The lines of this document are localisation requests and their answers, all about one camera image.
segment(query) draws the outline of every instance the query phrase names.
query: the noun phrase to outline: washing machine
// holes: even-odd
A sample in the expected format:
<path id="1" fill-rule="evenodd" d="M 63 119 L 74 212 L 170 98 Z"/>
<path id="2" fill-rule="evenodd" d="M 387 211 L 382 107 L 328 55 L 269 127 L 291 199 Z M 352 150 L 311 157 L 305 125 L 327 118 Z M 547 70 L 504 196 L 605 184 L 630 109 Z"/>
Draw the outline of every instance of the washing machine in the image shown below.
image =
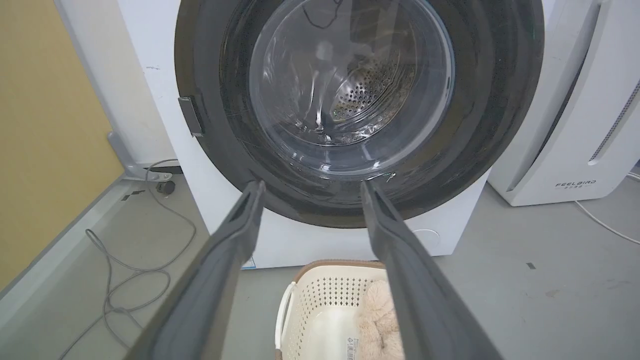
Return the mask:
<path id="1" fill-rule="evenodd" d="M 247 268 L 374 259 L 364 179 L 432 255 L 451 254 L 543 56 L 540 0 L 120 7 L 209 232 L 266 183 Z"/>

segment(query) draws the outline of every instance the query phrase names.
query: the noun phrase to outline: wheel caster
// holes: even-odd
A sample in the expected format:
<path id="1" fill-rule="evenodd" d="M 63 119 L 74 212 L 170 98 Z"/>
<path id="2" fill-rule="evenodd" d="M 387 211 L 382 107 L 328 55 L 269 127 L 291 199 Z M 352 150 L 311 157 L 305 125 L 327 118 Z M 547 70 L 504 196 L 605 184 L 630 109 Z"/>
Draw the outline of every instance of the wheel caster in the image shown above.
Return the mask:
<path id="1" fill-rule="evenodd" d="M 173 193 L 174 190 L 175 190 L 175 183 L 171 180 L 164 183 L 158 183 L 156 185 L 156 191 L 165 195 L 170 195 L 171 193 Z"/>

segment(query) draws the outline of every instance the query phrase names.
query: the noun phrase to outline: beige stuffed animal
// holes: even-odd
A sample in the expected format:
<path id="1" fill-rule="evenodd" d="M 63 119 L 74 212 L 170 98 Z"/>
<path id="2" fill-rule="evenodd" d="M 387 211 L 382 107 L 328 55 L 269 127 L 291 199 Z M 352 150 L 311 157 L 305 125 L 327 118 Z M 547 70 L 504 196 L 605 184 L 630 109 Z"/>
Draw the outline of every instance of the beige stuffed animal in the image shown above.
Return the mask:
<path id="1" fill-rule="evenodd" d="M 375 281 L 358 308 L 358 360 L 403 360 L 400 329 L 387 281 Z"/>

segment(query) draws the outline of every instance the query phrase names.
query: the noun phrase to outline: gray cable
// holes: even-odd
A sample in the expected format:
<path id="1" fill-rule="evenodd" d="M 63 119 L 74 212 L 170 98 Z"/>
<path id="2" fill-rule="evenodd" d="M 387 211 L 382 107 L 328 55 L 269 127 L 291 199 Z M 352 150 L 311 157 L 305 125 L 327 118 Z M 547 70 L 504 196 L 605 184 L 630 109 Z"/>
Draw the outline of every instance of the gray cable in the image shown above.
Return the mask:
<path id="1" fill-rule="evenodd" d="M 167 266 L 171 265 L 176 259 L 178 259 L 180 257 L 180 255 L 182 255 L 182 253 L 189 247 L 189 245 L 191 245 L 191 242 L 193 242 L 193 239 L 196 236 L 196 225 L 193 223 L 193 221 L 189 220 L 184 215 L 178 213 L 175 210 L 170 209 L 168 206 L 166 206 L 163 203 L 161 203 L 160 200 L 158 200 L 157 197 L 154 195 L 153 191 L 151 191 L 151 186 L 149 185 L 149 180 L 148 180 L 149 171 L 151 171 L 151 169 L 154 168 L 155 166 L 157 166 L 159 164 L 162 164 L 162 163 L 166 163 L 168 161 L 177 161 L 177 159 L 162 160 L 162 161 L 158 161 L 157 163 L 154 163 L 151 166 L 149 166 L 149 168 L 145 172 L 145 184 L 147 186 L 148 193 L 151 194 L 151 197 L 155 200 L 156 203 L 158 203 L 160 206 L 162 206 L 165 210 L 169 211 L 170 213 L 182 218 L 184 221 L 186 221 L 191 226 L 191 228 L 193 228 L 193 232 L 191 233 L 191 236 L 189 237 L 189 241 L 187 241 L 187 244 L 185 244 L 185 246 L 182 248 L 182 250 L 180 250 L 173 258 L 171 258 L 171 260 L 169 260 L 169 262 L 167 262 L 167 263 L 165 263 L 163 265 L 160 265 L 158 267 L 155 267 L 155 268 L 144 269 L 144 268 L 137 268 L 135 266 L 131 266 L 131 265 L 125 264 L 124 262 L 120 261 L 118 258 L 114 257 L 113 255 L 111 255 L 109 253 L 107 248 L 104 246 L 104 243 L 95 234 L 95 232 L 93 232 L 91 229 L 84 230 L 86 235 L 89 237 L 89 240 L 91 240 L 91 242 L 95 245 L 95 247 L 97 247 L 98 250 L 100 250 L 100 252 L 104 255 L 104 259 L 107 261 L 107 267 L 108 267 L 108 270 L 109 270 L 108 273 L 107 273 L 106 292 L 105 292 L 105 296 L 104 296 L 104 301 L 102 303 L 102 314 L 100 316 L 98 316 L 89 326 L 87 326 L 87 328 L 85 330 L 83 330 L 80 333 L 80 335 L 65 349 L 65 351 L 62 353 L 62 355 L 60 355 L 58 360 L 64 359 L 65 356 L 67 356 L 67 354 L 69 353 L 69 351 L 71 351 L 71 349 L 76 345 L 76 343 L 78 341 L 80 341 L 80 339 L 82 339 L 83 336 L 87 332 L 89 332 L 89 330 L 91 330 L 91 328 L 95 324 L 100 322 L 100 320 L 104 320 L 104 326 L 111 333 L 113 338 L 119 344 L 121 344 L 124 348 L 128 349 L 129 346 L 124 342 L 124 340 L 121 337 L 118 336 L 118 334 L 116 334 L 116 332 L 109 325 L 109 321 L 107 320 L 107 315 L 110 314 L 110 313 L 124 314 L 129 319 L 131 319 L 131 321 L 133 323 L 135 323 L 136 326 L 138 326 L 140 329 L 142 329 L 142 325 L 140 325 L 140 323 L 133 317 L 133 315 L 131 313 L 133 311 L 135 311 L 135 310 L 140 310 L 143 307 L 145 307 L 147 305 L 150 305 L 151 303 L 155 302 L 157 299 L 160 299 L 160 297 L 162 297 L 166 293 L 167 289 L 169 288 L 169 285 L 171 284 L 171 275 L 164 269 Z M 135 271 L 131 276 L 129 276 L 128 278 L 126 278 L 123 281 L 119 282 L 113 288 L 111 287 L 111 278 L 113 276 L 113 265 L 111 264 L 111 260 L 115 261 L 116 263 L 120 264 L 123 267 L 126 267 L 126 268 L 128 268 L 130 270 L 134 270 Z M 124 307 L 115 307 L 115 306 L 113 306 L 111 304 L 111 297 L 113 296 L 113 293 L 117 289 L 119 289 L 127 281 L 130 281 L 133 278 L 136 278 L 136 277 L 141 276 L 141 275 L 149 274 L 149 273 L 160 273 L 160 274 L 163 274 L 166 277 L 166 284 L 165 284 L 164 288 L 162 289 L 162 291 L 160 291 L 158 293 L 158 295 L 156 295 L 151 300 L 145 302 L 144 304 L 140 304 L 138 306 L 134 306 L 134 307 L 132 307 L 130 309 L 126 309 Z"/>

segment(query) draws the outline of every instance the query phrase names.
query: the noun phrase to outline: white cable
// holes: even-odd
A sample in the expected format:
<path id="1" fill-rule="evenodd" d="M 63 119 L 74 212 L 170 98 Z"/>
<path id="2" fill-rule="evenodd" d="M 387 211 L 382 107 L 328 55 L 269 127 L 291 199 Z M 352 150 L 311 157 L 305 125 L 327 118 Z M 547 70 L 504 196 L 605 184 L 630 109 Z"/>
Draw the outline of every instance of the white cable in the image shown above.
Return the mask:
<path id="1" fill-rule="evenodd" d="M 636 181 L 640 181 L 640 176 L 638 174 L 635 174 L 633 172 L 630 172 L 627 174 L 628 177 L 631 177 L 632 179 L 636 180 Z M 636 243 L 638 245 L 640 245 L 640 241 L 637 241 L 635 239 L 632 239 L 630 237 L 628 237 L 627 235 L 624 235 L 620 232 L 618 232 L 617 230 L 614 230 L 611 226 L 603 223 L 602 221 L 600 221 L 600 219 L 598 219 L 597 217 L 593 216 L 592 213 L 589 212 L 589 210 L 587 210 L 584 206 L 582 206 L 582 204 L 578 201 L 574 201 L 576 205 L 578 205 L 578 207 L 580 209 L 582 209 L 585 214 L 587 214 L 593 221 L 597 222 L 598 224 L 602 225 L 602 227 L 604 227 L 605 229 L 609 230 L 610 232 L 618 235 L 619 237 L 626 239 L 628 241 L 631 241 L 632 243 Z"/>

